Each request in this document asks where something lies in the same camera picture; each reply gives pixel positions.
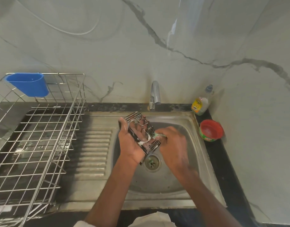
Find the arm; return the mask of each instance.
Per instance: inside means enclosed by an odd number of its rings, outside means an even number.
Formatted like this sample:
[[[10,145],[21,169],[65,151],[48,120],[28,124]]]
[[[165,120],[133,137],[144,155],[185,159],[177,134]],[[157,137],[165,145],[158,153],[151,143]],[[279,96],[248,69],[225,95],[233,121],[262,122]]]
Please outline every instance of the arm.
[[[85,222],[96,227],[115,227],[118,222],[128,187],[144,152],[128,133],[127,122],[120,118],[119,141],[121,154],[96,203]]]
[[[207,227],[241,227],[239,222],[222,206],[201,181],[197,171],[190,167],[187,144],[184,135],[174,127],[156,130],[167,139],[160,137],[160,152],[166,165],[190,195],[200,211]]]

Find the chrome faucet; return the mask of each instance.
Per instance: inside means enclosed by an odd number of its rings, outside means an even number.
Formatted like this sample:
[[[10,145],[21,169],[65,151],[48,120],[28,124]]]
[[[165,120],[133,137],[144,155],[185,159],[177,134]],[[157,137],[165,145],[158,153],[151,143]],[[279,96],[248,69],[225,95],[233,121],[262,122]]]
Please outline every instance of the chrome faucet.
[[[160,88],[158,81],[153,81],[151,84],[151,92],[149,99],[149,110],[155,111],[155,105],[161,104]]]

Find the sink drain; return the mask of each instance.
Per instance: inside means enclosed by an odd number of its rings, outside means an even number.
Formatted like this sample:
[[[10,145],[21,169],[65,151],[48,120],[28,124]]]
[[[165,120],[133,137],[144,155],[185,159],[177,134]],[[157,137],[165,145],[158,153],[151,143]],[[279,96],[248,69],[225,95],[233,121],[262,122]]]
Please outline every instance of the sink drain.
[[[156,156],[151,155],[145,159],[144,164],[147,169],[153,171],[158,169],[158,167],[160,166],[160,161]]]

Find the sleeve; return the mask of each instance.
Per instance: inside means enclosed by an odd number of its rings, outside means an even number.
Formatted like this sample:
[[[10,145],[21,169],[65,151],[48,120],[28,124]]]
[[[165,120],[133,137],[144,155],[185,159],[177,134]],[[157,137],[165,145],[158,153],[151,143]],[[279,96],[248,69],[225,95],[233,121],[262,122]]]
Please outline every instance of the sleeve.
[[[90,225],[88,223],[86,223],[85,221],[78,221],[74,227],[95,227],[93,225]]]

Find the dish soap bottle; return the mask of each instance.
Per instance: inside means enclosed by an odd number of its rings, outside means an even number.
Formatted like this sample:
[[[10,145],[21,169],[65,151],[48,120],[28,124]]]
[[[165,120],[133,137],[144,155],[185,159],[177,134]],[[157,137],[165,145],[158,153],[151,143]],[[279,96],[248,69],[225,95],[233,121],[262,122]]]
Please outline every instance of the dish soap bottle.
[[[197,115],[202,115],[207,110],[211,103],[211,92],[213,89],[213,85],[209,84],[205,90],[200,94],[198,98],[193,102],[191,106],[191,110],[195,112]]]

